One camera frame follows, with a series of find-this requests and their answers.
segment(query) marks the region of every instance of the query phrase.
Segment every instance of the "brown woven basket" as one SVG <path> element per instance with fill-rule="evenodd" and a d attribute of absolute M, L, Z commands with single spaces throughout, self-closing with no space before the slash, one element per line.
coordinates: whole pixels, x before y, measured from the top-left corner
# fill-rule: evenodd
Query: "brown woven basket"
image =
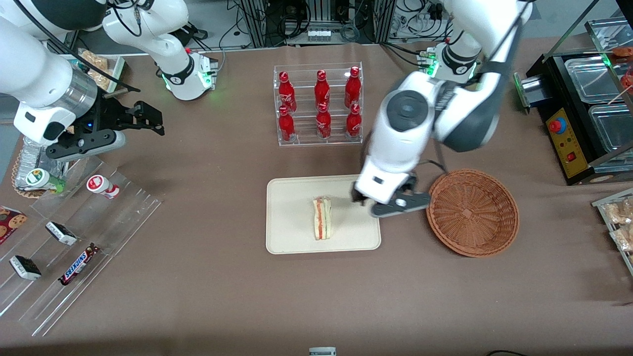
<path fill-rule="evenodd" d="M 429 193 L 431 229 L 461 255 L 496 255 L 517 236 L 517 203 L 490 175 L 472 169 L 454 170 L 436 180 Z"/>

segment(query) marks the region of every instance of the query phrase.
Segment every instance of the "beige tray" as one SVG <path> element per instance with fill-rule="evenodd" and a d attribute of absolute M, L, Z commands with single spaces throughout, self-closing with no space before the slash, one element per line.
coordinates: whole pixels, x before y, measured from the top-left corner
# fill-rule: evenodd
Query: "beige tray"
<path fill-rule="evenodd" d="M 352 203 L 349 192 L 357 175 L 281 178 L 268 183 L 266 194 L 266 249 L 275 255 L 375 250 L 380 246 L 380 224 L 370 205 Z M 317 196 L 332 199 L 332 235 L 317 241 L 314 206 Z"/>

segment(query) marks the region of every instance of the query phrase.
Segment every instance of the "snickers bar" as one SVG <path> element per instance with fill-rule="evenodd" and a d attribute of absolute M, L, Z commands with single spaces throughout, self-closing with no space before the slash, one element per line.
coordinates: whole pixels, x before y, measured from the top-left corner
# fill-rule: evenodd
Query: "snickers bar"
<path fill-rule="evenodd" d="M 84 252 L 77 257 L 72 266 L 64 273 L 63 276 L 59 278 L 62 286 L 68 286 L 69 283 L 75 279 L 75 277 L 85 268 L 85 266 L 92 260 L 92 256 L 94 256 L 97 252 L 99 252 L 100 248 L 94 245 L 94 243 L 90 243 Z"/>
<path fill-rule="evenodd" d="M 73 235 L 64 225 L 49 221 L 46 223 L 46 229 L 53 235 L 57 241 L 68 246 L 77 242 L 77 237 Z"/>

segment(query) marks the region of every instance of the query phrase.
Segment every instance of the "coca-cola bottle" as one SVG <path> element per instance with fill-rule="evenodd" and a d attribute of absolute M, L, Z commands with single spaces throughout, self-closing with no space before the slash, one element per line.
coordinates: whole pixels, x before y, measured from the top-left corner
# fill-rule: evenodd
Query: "coca-cola bottle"
<path fill-rule="evenodd" d="M 297 111 L 297 99 L 294 97 L 294 87 L 288 80 L 288 72 L 279 73 L 279 98 L 281 103 L 286 105 L 291 112 Z"/>
<path fill-rule="evenodd" d="M 352 67 L 349 70 L 348 82 L 345 84 L 345 107 L 350 108 L 352 104 L 358 103 L 360 98 L 360 78 L 358 74 L 360 69 L 358 67 Z"/>
<path fill-rule="evenodd" d="M 345 129 L 345 137 L 350 141 L 357 141 L 360 138 L 360 125 L 363 122 L 363 118 L 360 116 L 360 105 L 357 103 L 352 104 L 350 111 Z"/>
<path fill-rule="evenodd" d="M 319 138 L 326 139 L 332 133 L 332 117 L 327 111 L 329 105 L 326 102 L 319 103 L 316 109 L 318 110 L 318 113 L 316 113 L 316 134 Z"/>
<path fill-rule="evenodd" d="M 289 109 L 285 105 L 279 108 L 279 129 L 281 130 L 282 140 L 294 142 L 297 139 L 297 134 L 294 132 L 294 121 L 288 111 Z"/>
<path fill-rule="evenodd" d="M 315 85 L 315 104 L 318 108 L 320 103 L 330 104 L 330 84 L 327 83 L 325 78 L 325 70 L 320 69 L 316 72 L 316 85 Z"/>

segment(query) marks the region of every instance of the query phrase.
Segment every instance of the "bread slice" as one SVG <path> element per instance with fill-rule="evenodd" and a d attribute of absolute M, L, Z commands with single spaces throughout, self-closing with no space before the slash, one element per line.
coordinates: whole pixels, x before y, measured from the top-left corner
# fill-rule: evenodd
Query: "bread slice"
<path fill-rule="evenodd" d="M 332 202 L 326 196 L 312 201 L 315 206 L 315 237 L 317 240 L 329 239 L 332 234 Z"/>

